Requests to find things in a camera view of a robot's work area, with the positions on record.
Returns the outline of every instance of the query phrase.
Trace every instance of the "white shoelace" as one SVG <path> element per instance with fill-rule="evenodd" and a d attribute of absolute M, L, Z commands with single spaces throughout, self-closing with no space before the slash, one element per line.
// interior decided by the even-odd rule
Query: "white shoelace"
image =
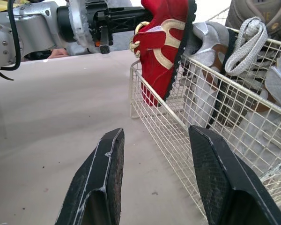
<path fill-rule="evenodd" d="M 257 60 L 268 38 L 265 24 L 259 17 L 247 19 L 241 26 L 233 54 L 227 60 L 225 70 L 238 76 Z"/>

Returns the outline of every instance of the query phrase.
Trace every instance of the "brown leather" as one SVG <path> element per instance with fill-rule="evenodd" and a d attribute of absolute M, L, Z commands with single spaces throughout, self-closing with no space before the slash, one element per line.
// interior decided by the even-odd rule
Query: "brown leather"
<path fill-rule="evenodd" d="M 270 94 L 270 92 L 267 90 L 268 92 L 268 97 L 267 97 L 267 100 L 272 102 L 272 103 L 276 103 L 276 100 L 274 99 L 274 97 Z M 268 110 L 270 110 L 269 107 L 267 107 L 266 105 L 262 104 L 262 103 L 259 103 L 258 106 L 254 105 L 253 110 L 255 109 L 255 111 L 257 113 L 263 113 L 263 112 L 266 112 Z"/>
<path fill-rule="evenodd" d="M 226 55 L 228 47 L 221 45 L 221 44 L 216 44 L 215 46 L 212 47 L 212 49 L 215 51 L 215 60 L 214 60 L 214 63 L 210 66 L 210 68 L 216 67 L 219 71 L 221 71 L 223 64 L 219 58 L 219 53 L 223 53 L 224 55 Z M 211 89 L 217 90 L 218 85 L 214 82 L 214 79 L 211 76 L 211 74 L 209 72 L 203 70 L 203 75 L 204 75 L 206 81 L 208 83 L 210 83 Z"/>

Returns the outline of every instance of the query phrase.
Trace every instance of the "black cable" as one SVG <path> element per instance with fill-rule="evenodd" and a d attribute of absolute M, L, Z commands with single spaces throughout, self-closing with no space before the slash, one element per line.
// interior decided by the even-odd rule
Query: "black cable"
<path fill-rule="evenodd" d="M 30 1 L 30 2 L 32 2 L 32 3 L 39 3 L 39 2 L 42 2 L 42 1 L 44 1 L 44 0 L 28 0 L 28 1 Z"/>
<path fill-rule="evenodd" d="M 4 78 L 5 80 L 8 80 L 8 81 L 14 81 L 14 79 L 11 79 L 11 78 L 3 75 L 1 72 L 0 72 L 0 77 Z"/>
<path fill-rule="evenodd" d="M 14 44 L 15 44 L 15 65 L 12 67 L 1 67 L 1 70 L 13 71 L 19 68 L 21 64 L 21 49 L 20 49 L 20 41 L 18 36 L 17 26 L 15 24 L 15 16 L 14 16 L 14 1 L 15 0 L 7 0 L 7 12 L 10 22 L 11 31 L 13 33 Z"/>

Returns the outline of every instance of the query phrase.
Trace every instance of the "gray shoe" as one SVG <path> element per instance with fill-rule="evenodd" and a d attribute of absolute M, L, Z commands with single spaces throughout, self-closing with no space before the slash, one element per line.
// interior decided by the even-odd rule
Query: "gray shoe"
<path fill-rule="evenodd" d="M 254 16 L 266 24 L 270 38 L 281 41 L 281 0 L 232 0 L 226 26 L 239 30 Z"/>

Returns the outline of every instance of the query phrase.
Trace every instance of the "gold buckle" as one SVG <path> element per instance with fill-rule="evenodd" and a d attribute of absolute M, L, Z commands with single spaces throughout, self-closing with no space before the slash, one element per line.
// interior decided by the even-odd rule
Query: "gold buckle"
<path fill-rule="evenodd" d="M 141 22 L 139 25 L 137 25 L 137 27 L 135 28 L 135 34 L 137 34 L 140 29 L 142 27 L 145 27 L 145 26 L 148 26 L 150 24 L 150 22 L 147 22 L 147 21 L 144 21 L 144 22 Z"/>

